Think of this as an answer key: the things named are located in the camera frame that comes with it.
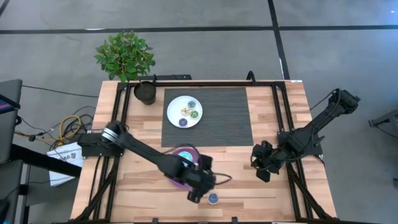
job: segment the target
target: wooden table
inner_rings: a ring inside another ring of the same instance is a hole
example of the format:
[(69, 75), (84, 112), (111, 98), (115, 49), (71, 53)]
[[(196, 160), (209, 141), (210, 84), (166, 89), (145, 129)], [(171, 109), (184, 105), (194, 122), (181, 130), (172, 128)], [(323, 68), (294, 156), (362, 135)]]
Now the wooden table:
[[(117, 85), (118, 83), (114, 81), (103, 82), (93, 129), (104, 128), (111, 120)], [(286, 81), (286, 87), (294, 125), (296, 128), (305, 126), (312, 117), (303, 83)], [(126, 119), (130, 133), (135, 138), (160, 151), (168, 149), (160, 146), (165, 88), (181, 87), (157, 87), (156, 102), (150, 106), (142, 104), (134, 94), (131, 94)], [(271, 88), (247, 87), (246, 92), (254, 143), (259, 144), (262, 140), (267, 140), (276, 145), (279, 127)], [(281, 96), (279, 93), (280, 106), (287, 127)], [(121, 117), (123, 99), (122, 93), (118, 119)], [(230, 222), (231, 217), (237, 217), (243, 222), (295, 220), (285, 167), (281, 169), (280, 175), (273, 174), (271, 181), (265, 183), (256, 177), (256, 171), (249, 165), (252, 146), (198, 149), (202, 154), (213, 157), (214, 172), (223, 172), (233, 177), (231, 182), (216, 186), (211, 191), (217, 193), (220, 198), (217, 205), (208, 204), (207, 195), (199, 204), (189, 202), (187, 192), (176, 189), (155, 165), (130, 151), (125, 151), (119, 165), (111, 221), (151, 222), (154, 217), (159, 218), (160, 222)], [(96, 161), (97, 158), (94, 157), (84, 162), (71, 218), (78, 216), (88, 204)], [(313, 156), (307, 156), (302, 161), (309, 191), (327, 213), (335, 216), (323, 164)], [(100, 176), (101, 165), (98, 167), (96, 183)], [(297, 194), (301, 214), (304, 217), (305, 209), (299, 189)], [(107, 195), (106, 192), (102, 200), (100, 218), (104, 217)]]

